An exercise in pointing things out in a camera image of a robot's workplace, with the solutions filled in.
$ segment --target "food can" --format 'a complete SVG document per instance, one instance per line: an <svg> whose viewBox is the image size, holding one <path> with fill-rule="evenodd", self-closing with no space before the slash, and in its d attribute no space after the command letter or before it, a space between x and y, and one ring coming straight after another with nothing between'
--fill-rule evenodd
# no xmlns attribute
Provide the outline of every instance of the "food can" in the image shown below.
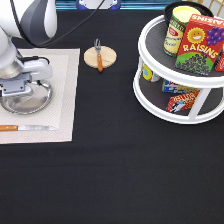
<svg viewBox="0 0 224 224"><path fill-rule="evenodd" d="M201 13L190 6L179 6L173 9L170 24L164 41L164 52L172 57L177 57L181 39L192 14Z"/></svg>
<svg viewBox="0 0 224 224"><path fill-rule="evenodd" d="M143 66L143 77L149 82L156 82L160 79L160 76L153 72L147 65Z"/></svg>

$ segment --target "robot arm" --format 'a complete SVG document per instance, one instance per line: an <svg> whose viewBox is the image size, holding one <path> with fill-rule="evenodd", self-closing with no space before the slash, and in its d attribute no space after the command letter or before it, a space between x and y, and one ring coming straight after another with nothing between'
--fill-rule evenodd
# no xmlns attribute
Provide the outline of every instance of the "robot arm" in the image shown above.
<svg viewBox="0 0 224 224"><path fill-rule="evenodd" d="M21 26L29 41L38 45L48 42L55 35L57 30L55 0L0 0L0 2L0 27L7 35L21 38L18 28Z"/></svg>
<svg viewBox="0 0 224 224"><path fill-rule="evenodd" d="M50 78L53 75L52 68L44 59L26 62L19 60L18 51L11 38L28 39L36 45L48 42L57 30L55 0L0 0L0 3L2 95L11 96L15 93L21 95L22 92L26 94L24 92L26 82ZM21 82L24 86L22 90L19 88Z"/></svg>

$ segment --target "round wooden board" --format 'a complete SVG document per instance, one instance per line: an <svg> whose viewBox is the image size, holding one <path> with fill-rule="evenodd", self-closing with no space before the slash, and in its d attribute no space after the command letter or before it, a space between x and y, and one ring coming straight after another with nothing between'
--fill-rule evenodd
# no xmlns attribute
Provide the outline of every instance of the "round wooden board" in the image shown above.
<svg viewBox="0 0 224 224"><path fill-rule="evenodd" d="M100 54L102 57L102 63L104 68L111 66L116 61L117 54L113 49L109 47L101 46ZM90 67L98 68L97 53L95 47L91 47L84 53L84 61Z"/></svg>

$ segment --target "two-tier organizer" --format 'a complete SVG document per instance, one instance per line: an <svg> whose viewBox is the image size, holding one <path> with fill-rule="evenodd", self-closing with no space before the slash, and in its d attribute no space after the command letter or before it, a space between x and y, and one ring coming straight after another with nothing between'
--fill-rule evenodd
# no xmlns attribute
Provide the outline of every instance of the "two-tier organizer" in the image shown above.
<svg viewBox="0 0 224 224"><path fill-rule="evenodd" d="M135 95L146 110L164 120L179 124L209 121L224 110L224 72L217 72L213 68L208 76L202 76L175 68L176 58L163 51L167 29L164 16L159 16L142 30L138 42L138 70L133 83ZM142 76L143 64L164 79L200 88L193 107L175 114L167 112L170 97L180 94L162 92L162 78L157 82L146 81Z"/></svg>

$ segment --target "cable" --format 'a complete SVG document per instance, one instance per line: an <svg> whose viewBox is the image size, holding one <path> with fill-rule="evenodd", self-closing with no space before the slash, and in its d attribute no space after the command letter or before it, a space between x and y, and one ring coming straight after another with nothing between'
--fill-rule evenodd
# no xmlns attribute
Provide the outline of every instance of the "cable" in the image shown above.
<svg viewBox="0 0 224 224"><path fill-rule="evenodd" d="M48 43L48 44L43 44L43 45L36 45L34 44L33 42L31 42L27 36L25 35L25 33L23 32L23 29L19 23L19 20L18 20L18 16L17 16L17 13L16 13L16 9L15 9L15 4L13 2L13 0L10 0L10 3L11 3L11 7L12 7L12 12L13 12L13 15L14 15L14 19L15 19L15 22L16 22L16 25L18 27L18 30L20 32L20 35L21 37L26 40L31 46L33 47L36 47L36 48L48 48L48 47L51 47L55 44L57 44L58 42L60 42L62 39L64 39L66 36L68 36L70 33L72 33L73 31L75 31L77 28L79 28L81 25L83 25L84 23L86 23L97 11L98 9L101 7L101 5L104 3L105 0L102 0L102 2L99 4L99 6L86 18L84 19L81 23L79 23L77 26L75 26L74 28L72 28L70 31L68 31L67 33L65 33L64 35L62 35L61 37L59 37L58 39L52 41L51 43Z"/></svg>

